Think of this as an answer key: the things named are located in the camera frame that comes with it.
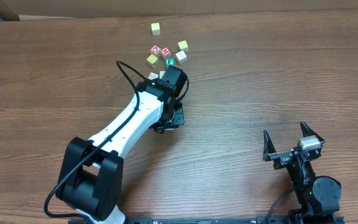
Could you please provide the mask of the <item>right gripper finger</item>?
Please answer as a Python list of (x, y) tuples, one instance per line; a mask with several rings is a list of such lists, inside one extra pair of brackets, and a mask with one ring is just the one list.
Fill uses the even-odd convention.
[(301, 131), (302, 131), (302, 134), (303, 134), (303, 137), (306, 138), (306, 137), (310, 137), (310, 136), (315, 136), (321, 144), (324, 144), (324, 139), (319, 135), (317, 134), (316, 132), (314, 132), (307, 124), (304, 120), (301, 120), (300, 121), (300, 127), (301, 127)]
[(271, 161), (274, 156), (277, 155), (272, 139), (268, 131), (264, 130), (264, 150), (263, 150), (263, 161)]

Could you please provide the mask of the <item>white blue picture block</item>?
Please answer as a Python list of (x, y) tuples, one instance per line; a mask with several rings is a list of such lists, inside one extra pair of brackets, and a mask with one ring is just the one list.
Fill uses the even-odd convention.
[(160, 73), (159, 73), (160, 79), (162, 79), (162, 77), (164, 76), (164, 74), (165, 74), (165, 71), (160, 71)]

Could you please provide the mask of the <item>white green picture block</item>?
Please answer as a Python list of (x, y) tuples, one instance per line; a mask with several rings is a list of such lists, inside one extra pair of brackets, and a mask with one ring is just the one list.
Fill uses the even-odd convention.
[(159, 74), (156, 74), (154, 72), (150, 72), (149, 76), (148, 76), (148, 79), (149, 80), (154, 80), (156, 78), (159, 78)]

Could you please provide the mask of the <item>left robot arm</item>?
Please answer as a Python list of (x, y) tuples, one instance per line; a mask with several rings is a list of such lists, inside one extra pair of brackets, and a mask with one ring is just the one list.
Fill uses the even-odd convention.
[(124, 158), (148, 129), (164, 133), (185, 122), (182, 99), (189, 79), (168, 66), (163, 76), (132, 85), (127, 107), (103, 130), (67, 145), (57, 185), (47, 196), (44, 212), (70, 223), (127, 223), (119, 210)]

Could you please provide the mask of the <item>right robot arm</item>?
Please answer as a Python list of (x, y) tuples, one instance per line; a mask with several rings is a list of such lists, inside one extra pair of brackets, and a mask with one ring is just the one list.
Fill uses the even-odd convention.
[[(268, 131), (264, 130), (263, 160), (272, 161), (275, 170), (285, 168), (293, 188), (270, 207), (265, 223), (343, 223), (335, 217), (340, 210), (341, 183), (336, 179), (317, 176), (311, 161), (321, 156), (325, 140), (304, 121), (300, 122), (303, 137), (289, 152), (277, 153)], [(295, 193), (299, 208), (288, 211), (285, 217), (273, 217), (274, 208), (291, 193)]]

